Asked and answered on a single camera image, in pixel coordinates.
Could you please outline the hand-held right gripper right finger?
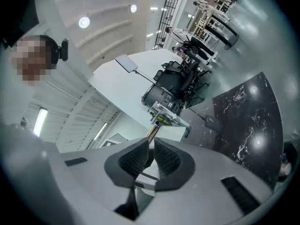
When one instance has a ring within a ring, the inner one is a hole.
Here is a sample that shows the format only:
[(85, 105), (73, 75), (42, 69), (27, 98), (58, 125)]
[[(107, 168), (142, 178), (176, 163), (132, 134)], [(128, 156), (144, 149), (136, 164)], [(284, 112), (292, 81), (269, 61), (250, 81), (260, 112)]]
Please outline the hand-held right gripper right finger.
[(154, 139), (154, 159), (159, 179), (155, 191), (172, 191), (181, 188), (195, 172), (195, 161), (186, 151), (188, 144), (165, 139)]

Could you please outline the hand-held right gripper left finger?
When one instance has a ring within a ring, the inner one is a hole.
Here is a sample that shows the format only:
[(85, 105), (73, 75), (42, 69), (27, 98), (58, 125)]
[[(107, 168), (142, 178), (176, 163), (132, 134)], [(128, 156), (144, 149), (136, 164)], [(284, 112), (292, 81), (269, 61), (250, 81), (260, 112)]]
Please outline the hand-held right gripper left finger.
[(149, 158), (149, 140), (140, 138), (129, 141), (129, 145), (108, 157), (104, 170), (114, 185), (128, 189), (126, 201), (114, 211), (130, 220), (139, 216), (135, 199), (135, 181), (144, 170)]

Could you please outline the black computer tower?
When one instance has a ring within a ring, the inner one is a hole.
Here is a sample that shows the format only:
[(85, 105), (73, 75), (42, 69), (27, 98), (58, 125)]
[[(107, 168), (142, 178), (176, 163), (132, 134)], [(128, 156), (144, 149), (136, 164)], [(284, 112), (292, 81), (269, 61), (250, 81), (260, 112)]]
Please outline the black computer tower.
[(157, 85), (151, 85), (141, 98), (141, 103), (147, 108), (151, 108), (155, 102), (160, 103), (172, 113), (179, 115), (181, 113), (180, 102), (173, 95), (168, 94)]

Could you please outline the rectangular ceiling light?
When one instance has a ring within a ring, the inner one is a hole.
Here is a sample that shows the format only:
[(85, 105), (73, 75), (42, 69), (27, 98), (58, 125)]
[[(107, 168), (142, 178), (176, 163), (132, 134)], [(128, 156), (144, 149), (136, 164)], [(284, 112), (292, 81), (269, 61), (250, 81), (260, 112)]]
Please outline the rectangular ceiling light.
[(46, 108), (40, 107), (40, 109), (38, 111), (37, 119), (35, 122), (35, 126), (33, 129), (33, 133), (38, 137), (40, 136), (40, 133), (41, 133), (44, 121), (47, 117), (47, 114), (48, 114), (48, 110)]

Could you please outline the person's grey shirt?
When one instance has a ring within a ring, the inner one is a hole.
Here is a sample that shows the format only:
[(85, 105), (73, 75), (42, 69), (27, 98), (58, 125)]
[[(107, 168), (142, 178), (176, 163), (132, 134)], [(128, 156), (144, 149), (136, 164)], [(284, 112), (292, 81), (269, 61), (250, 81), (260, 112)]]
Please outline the person's grey shirt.
[(63, 225), (65, 201), (44, 142), (18, 126), (0, 124), (0, 167), (22, 203), (47, 225)]

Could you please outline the black office chair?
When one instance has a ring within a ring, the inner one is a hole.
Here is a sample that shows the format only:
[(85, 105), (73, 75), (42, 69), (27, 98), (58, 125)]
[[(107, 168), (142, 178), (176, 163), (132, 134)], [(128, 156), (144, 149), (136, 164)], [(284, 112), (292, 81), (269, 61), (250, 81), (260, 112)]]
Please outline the black office chair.
[(154, 81), (173, 94), (182, 93), (185, 75), (181, 72), (179, 65), (180, 64), (176, 61), (162, 64), (161, 66), (164, 70), (157, 71), (156, 75), (153, 77)]
[(180, 74), (183, 76), (183, 84), (180, 91), (183, 96), (183, 100), (192, 100), (195, 95), (196, 98), (201, 101), (204, 97), (197, 95), (196, 90), (203, 86), (209, 86), (209, 82), (203, 82), (202, 77), (206, 75), (210, 70), (201, 70), (199, 61), (191, 61), (184, 59), (180, 64)]

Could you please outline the black pillar with round base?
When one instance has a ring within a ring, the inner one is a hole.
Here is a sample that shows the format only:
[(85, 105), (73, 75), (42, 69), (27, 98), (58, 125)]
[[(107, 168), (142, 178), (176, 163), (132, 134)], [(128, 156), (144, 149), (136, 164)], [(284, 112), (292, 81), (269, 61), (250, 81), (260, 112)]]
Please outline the black pillar with round base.
[(223, 42), (225, 50), (232, 48), (240, 37), (231, 26), (216, 15), (210, 15), (205, 30)]

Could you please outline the black grid railing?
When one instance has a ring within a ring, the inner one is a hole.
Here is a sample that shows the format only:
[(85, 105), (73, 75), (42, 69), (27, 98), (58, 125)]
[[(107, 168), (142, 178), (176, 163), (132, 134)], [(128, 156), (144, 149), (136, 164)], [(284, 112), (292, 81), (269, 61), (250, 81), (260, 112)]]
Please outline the black grid railing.
[(170, 27), (179, 0), (165, 0), (155, 39), (154, 50), (162, 49), (166, 39), (166, 27)]

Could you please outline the wooden shelf rack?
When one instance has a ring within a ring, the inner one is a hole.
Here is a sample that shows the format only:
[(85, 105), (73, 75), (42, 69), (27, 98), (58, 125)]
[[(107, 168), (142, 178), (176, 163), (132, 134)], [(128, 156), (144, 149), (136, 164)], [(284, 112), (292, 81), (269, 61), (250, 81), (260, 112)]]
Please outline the wooden shelf rack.
[(226, 13), (216, 9), (215, 7), (213, 7), (212, 5), (210, 5), (207, 2), (209, 9), (207, 10), (207, 12), (202, 13), (200, 11), (200, 9), (197, 7), (198, 12), (200, 13), (200, 17), (196, 17), (195, 19), (195, 27), (191, 30), (191, 33), (193, 35), (196, 35), (197, 37), (200, 37), (201, 34), (203, 33), (203, 31), (205, 30), (205, 25), (207, 23), (207, 21), (210, 18), (210, 15), (216, 15), (219, 18), (221, 18), (225, 23), (230, 22), (230, 18), (227, 16)]

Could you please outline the white metal frame cart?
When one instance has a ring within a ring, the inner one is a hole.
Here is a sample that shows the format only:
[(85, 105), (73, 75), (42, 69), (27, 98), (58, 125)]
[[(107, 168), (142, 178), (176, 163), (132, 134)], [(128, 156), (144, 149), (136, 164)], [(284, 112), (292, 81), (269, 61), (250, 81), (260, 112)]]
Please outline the white metal frame cart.
[(148, 112), (151, 124), (158, 128), (157, 136), (180, 141), (189, 135), (191, 125), (159, 102), (156, 101)]

